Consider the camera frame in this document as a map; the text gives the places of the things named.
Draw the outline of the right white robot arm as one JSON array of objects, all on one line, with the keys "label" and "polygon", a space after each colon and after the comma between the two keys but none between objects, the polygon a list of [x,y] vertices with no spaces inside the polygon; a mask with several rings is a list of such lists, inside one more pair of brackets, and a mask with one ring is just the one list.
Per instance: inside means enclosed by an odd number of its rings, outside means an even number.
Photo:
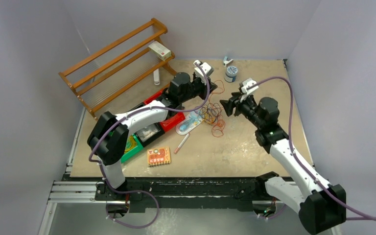
[{"label": "right white robot arm", "polygon": [[243,115],[256,127],[258,144],[284,167],[295,183],[291,185],[279,176],[264,180],[255,186],[259,198],[273,196],[283,201],[312,235],[346,221],[346,209],[333,199],[345,202],[345,190],[318,174],[290,143],[289,135],[278,123],[280,111],[275,99],[263,97],[256,102],[252,95],[243,98],[240,92],[234,92],[220,104],[227,116]]}]

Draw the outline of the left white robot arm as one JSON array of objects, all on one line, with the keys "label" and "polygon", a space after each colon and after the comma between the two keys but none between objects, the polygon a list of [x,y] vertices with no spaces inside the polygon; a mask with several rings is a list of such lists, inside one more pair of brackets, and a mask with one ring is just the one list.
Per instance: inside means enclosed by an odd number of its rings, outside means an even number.
[{"label": "left white robot arm", "polygon": [[213,70],[201,74],[195,71],[193,77],[185,72],[177,73],[168,88],[150,103],[127,113],[113,115],[103,113],[88,137],[87,144],[91,155],[100,166],[104,182],[108,185],[107,193],[114,200],[121,200],[126,195],[125,177],[121,168],[128,138],[135,132],[158,122],[165,121],[184,110],[182,104],[195,97],[208,99],[217,85],[212,83]]}]

